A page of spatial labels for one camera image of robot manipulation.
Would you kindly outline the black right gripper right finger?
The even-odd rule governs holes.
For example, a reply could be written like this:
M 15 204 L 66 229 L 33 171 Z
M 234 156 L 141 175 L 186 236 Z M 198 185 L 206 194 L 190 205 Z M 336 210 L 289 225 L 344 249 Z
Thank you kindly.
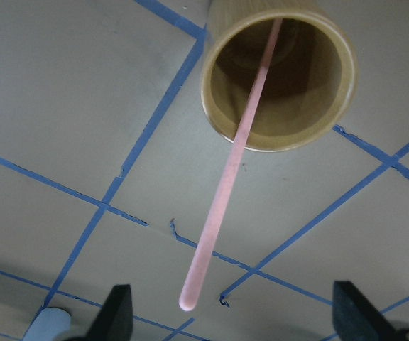
M 335 281 L 332 324 L 340 340 L 403 340 L 351 281 Z

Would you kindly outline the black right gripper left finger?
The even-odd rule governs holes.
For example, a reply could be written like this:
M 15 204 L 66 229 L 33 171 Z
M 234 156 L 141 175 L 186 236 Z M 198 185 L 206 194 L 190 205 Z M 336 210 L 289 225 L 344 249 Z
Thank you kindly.
M 115 285 L 85 334 L 85 340 L 129 341 L 133 334 L 131 286 Z

